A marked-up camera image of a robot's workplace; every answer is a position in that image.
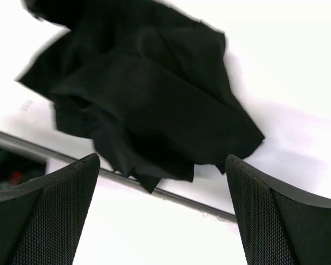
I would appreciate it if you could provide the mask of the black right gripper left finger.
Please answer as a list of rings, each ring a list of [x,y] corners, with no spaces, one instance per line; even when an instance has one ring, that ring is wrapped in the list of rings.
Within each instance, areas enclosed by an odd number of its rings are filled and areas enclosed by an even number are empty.
[[[0,264],[72,264],[99,169],[92,153],[0,190]]]

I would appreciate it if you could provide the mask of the black skirt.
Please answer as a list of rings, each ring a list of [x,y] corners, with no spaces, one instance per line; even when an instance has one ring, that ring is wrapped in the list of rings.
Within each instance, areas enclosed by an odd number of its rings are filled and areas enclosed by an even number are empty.
[[[68,32],[19,77],[51,100],[56,127],[91,139],[148,192],[192,182],[195,165],[225,172],[264,135],[232,94],[224,33],[156,1],[24,1]]]

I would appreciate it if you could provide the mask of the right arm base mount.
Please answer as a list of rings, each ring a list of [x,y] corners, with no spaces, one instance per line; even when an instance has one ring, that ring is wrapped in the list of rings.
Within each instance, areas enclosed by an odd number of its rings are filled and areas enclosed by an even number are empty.
[[[0,190],[20,185],[45,173],[45,160],[0,148]]]

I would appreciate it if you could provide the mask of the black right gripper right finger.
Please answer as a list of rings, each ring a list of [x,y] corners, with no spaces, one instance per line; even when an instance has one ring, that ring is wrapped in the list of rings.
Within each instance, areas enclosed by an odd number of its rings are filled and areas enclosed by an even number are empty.
[[[230,155],[226,173],[250,265],[331,265],[331,199]]]

